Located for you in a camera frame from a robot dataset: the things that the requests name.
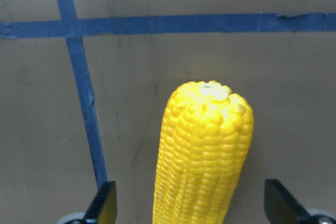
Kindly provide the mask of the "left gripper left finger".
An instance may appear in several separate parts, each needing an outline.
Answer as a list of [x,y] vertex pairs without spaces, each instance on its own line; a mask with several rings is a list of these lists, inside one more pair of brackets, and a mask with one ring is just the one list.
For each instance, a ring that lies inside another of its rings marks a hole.
[[75,212],[59,219],[59,223],[109,223],[117,219],[116,183],[104,182],[86,212]]

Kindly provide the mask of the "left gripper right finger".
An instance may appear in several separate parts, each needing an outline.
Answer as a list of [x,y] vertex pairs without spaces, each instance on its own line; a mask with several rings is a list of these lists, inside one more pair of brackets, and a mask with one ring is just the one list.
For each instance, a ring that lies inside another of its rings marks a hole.
[[264,212],[269,223],[335,223],[335,217],[322,210],[307,210],[277,179],[264,183]]

